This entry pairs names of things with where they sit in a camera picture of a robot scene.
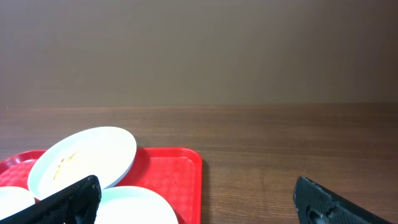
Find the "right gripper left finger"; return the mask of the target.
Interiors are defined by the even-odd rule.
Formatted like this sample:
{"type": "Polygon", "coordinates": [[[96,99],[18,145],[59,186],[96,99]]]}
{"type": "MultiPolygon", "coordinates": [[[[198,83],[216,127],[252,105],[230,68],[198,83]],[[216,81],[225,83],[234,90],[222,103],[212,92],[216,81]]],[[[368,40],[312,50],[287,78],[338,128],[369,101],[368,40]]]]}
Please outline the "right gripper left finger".
{"type": "Polygon", "coordinates": [[[100,182],[97,176],[89,175],[1,220],[1,224],[94,224],[100,201],[100,182]]]}

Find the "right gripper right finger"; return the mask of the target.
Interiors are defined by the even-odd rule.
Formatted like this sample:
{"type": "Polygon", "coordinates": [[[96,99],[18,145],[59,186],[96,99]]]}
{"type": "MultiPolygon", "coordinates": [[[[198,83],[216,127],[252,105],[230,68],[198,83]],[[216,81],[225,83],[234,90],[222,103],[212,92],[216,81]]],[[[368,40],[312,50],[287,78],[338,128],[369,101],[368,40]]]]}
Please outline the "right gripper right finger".
{"type": "Polygon", "coordinates": [[[392,224],[302,176],[293,201],[300,224],[392,224]]]}

